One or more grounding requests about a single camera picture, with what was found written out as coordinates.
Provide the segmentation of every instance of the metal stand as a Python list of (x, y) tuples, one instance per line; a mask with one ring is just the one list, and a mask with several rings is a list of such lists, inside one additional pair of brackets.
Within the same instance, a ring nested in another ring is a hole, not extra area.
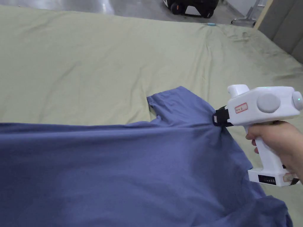
[(261, 0), (256, 0), (256, 3), (254, 4), (253, 7), (251, 7), (246, 15), (246, 17), (243, 18), (235, 18), (234, 20), (231, 21), (232, 24), (237, 23), (237, 22), (252, 22), (252, 25), (254, 26), (257, 22), (256, 18), (253, 18), (253, 14), (255, 12), (255, 10), (258, 7), (262, 7), (264, 8), (265, 5), (261, 5), (260, 4)]

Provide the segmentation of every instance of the white wall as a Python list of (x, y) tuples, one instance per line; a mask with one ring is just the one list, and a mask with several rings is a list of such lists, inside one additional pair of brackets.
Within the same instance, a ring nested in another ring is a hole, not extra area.
[[(227, 0), (236, 10), (246, 16), (249, 9), (256, 3), (256, 0)], [(267, 0), (262, 0), (260, 4), (266, 4)]]

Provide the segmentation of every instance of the hand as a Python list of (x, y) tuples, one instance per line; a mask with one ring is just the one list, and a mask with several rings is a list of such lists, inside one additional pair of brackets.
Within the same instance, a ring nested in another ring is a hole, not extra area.
[(282, 163), (292, 170), (303, 166), (303, 135), (296, 127), (284, 121), (277, 121), (273, 125), (253, 125), (248, 129), (246, 139), (252, 140), (261, 137), (264, 143), (272, 148), (280, 157)]

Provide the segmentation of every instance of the gray wall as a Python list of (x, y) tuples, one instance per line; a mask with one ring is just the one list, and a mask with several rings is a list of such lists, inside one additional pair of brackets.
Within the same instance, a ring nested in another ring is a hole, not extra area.
[(303, 63), (303, 0), (274, 0), (259, 30)]

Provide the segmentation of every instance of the black clamp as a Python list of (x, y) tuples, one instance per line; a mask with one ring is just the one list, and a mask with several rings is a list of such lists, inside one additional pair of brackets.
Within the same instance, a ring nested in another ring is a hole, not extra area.
[(225, 109), (226, 106), (221, 107), (220, 109), (216, 110), (216, 113), (212, 115), (212, 122), (214, 126), (220, 127), (230, 127), (234, 126), (232, 123), (227, 122), (229, 119), (228, 109)]

